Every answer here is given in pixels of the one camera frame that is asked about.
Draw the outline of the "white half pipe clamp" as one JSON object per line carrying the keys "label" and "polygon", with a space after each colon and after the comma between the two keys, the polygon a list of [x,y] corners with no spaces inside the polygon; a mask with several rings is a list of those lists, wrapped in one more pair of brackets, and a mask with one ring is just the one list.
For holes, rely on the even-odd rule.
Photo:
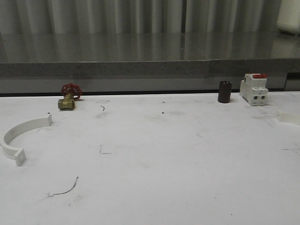
{"label": "white half pipe clamp", "polygon": [[10,142],[17,136],[37,128],[51,126],[52,115],[48,113],[45,117],[23,122],[8,130],[0,138],[0,145],[6,157],[15,161],[17,166],[21,166],[26,160],[24,148],[17,148],[10,145]]}

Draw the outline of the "dark brown cylinder coupling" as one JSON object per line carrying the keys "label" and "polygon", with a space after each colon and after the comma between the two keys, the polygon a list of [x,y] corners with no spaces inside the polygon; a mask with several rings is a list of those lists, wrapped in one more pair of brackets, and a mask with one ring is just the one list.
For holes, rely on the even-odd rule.
{"label": "dark brown cylinder coupling", "polygon": [[225,104],[230,102],[232,84],[230,81],[221,81],[219,83],[218,102]]}

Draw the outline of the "brass valve red handwheel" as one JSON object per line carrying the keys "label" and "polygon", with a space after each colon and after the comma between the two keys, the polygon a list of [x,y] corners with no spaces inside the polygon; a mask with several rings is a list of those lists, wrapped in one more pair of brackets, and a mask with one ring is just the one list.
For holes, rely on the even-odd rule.
{"label": "brass valve red handwheel", "polygon": [[60,110],[73,110],[75,101],[79,100],[82,95],[82,90],[79,85],[68,83],[61,88],[63,99],[58,100],[58,108]]}

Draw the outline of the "grey stone countertop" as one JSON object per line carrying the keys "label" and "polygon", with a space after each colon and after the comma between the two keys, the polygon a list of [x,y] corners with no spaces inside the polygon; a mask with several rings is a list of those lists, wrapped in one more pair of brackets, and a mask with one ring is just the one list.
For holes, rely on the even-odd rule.
{"label": "grey stone countertop", "polygon": [[207,92],[246,73],[300,89],[300,38],[280,32],[11,34],[0,37],[0,93]]}

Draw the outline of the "white container in background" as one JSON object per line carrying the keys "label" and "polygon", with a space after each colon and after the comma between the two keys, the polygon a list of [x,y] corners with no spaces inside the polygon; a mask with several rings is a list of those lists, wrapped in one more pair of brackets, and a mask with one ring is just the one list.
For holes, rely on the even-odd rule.
{"label": "white container in background", "polygon": [[300,0],[281,0],[277,28],[294,35],[300,34]]}

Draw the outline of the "white circuit breaker red switch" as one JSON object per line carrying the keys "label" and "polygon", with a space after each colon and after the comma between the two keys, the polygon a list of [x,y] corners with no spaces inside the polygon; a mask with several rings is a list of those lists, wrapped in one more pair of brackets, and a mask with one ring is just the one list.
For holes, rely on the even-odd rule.
{"label": "white circuit breaker red switch", "polygon": [[268,89],[266,74],[245,74],[240,83],[240,96],[251,106],[265,105]]}

